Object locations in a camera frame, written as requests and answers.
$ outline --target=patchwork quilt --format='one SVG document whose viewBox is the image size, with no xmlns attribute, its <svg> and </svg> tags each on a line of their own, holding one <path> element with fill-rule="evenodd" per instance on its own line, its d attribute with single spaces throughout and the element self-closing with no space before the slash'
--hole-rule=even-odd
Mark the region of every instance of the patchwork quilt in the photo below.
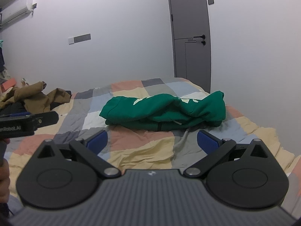
<svg viewBox="0 0 301 226">
<path fill-rule="evenodd" d="M 226 119 L 219 127 L 200 125 L 161 132 L 107 126 L 105 119 L 99 116 L 103 106 L 114 96 L 142 99 L 161 93 L 196 100 L 209 95 L 201 87 L 182 78 L 118 82 L 106 87 L 74 93 L 70 103 L 54 109 L 59 114 L 56 125 L 40 128 L 31 137 L 11 139 L 5 153 L 5 158 L 10 165 L 11 194 L 17 195 L 15 182 L 18 175 L 45 139 L 53 139 L 55 143 L 62 144 L 77 137 L 86 139 L 105 129 L 109 136 L 108 144 L 98 156 L 120 170 L 178 168 L 183 171 L 206 156 L 197 144 L 198 131 L 205 129 L 220 139 L 231 138 L 238 143 L 250 143 L 254 138 L 262 139 L 283 170 L 293 174 L 294 178 L 290 179 L 293 184 L 290 198 L 294 200 L 287 200 L 286 209 L 296 217 L 301 216 L 301 205 L 298 204 L 301 174 L 293 170 L 296 164 L 301 166 L 300 156 L 295 157 L 281 147 L 275 129 L 257 126 L 231 106 L 227 106 Z"/>
</svg>

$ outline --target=green hoodie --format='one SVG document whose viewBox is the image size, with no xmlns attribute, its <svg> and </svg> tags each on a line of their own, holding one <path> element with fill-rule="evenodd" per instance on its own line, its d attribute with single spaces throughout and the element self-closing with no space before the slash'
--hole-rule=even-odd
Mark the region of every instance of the green hoodie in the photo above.
<svg viewBox="0 0 301 226">
<path fill-rule="evenodd" d="M 99 116 L 107 125 L 119 124 L 130 129 L 168 131 L 195 126 L 203 121 L 218 127 L 226 118 L 224 93 L 217 91 L 203 100 L 183 99 L 158 94 L 143 99 L 113 97 Z"/>
</svg>

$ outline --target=air conditioner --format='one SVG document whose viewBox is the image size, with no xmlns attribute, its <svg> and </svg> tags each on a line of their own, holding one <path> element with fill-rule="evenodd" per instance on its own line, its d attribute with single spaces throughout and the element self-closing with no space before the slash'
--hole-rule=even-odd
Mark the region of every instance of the air conditioner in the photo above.
<svg viewBox="0 0 301 226">
<path fill-rule="evenodd" d="M 28 13 L 31 13 L 32 6 L 33 0 L 18 0 L 5 8 L 1 12 L 2 19 L 0 21 L 0 28 L 11 24 Z"/>
</svg>

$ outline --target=ribbed gray surface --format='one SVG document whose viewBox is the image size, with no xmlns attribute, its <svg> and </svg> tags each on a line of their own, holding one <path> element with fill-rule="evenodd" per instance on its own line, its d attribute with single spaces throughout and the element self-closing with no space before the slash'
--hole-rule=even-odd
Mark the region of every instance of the ribbed gray surface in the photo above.
<svg viewBox="0 0 301 226">
<path fill-rule="evenodd" d="M 294 219 L 280 207 L 238 211 L 220 204 L 201 181 L 178 170 L 127 170 L 106 180 L 92 198 L 62 211 L 25 208 L 11 219 L 15 226 L 288 226 Z"/>
</svg>

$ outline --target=wrinkled fabric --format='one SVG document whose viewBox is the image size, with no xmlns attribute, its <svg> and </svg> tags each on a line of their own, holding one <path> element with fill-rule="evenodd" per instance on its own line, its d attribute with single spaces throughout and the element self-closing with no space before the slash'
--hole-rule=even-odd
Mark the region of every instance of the wrinkled fabric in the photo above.
<svg viewBox="0 0 301 226">
<path fill-rule="evenodd" d="M 226 118 L 224 93 L 214 92 L 202 100 L 170 94 L 146 98 L 113 97 L 100 116 L 107 125 L 122 125 L 139 130 L 170 131 L 193 127 L 202 122 L 218 127 Z"/>
<path fill-rule="evenodd" d="M 50 111 L 50 104 L 69 103 L 71 96 L 63 89 L 57 88 L 45 95 L 42 93 L 43 82 L 38 82 L 23 88 L 13 87 L 12 90 L 0 102 L 0 109 L 8 104 L 22 101 L 25 109 L 32 113 L 44 113 Z"/>
</svg>

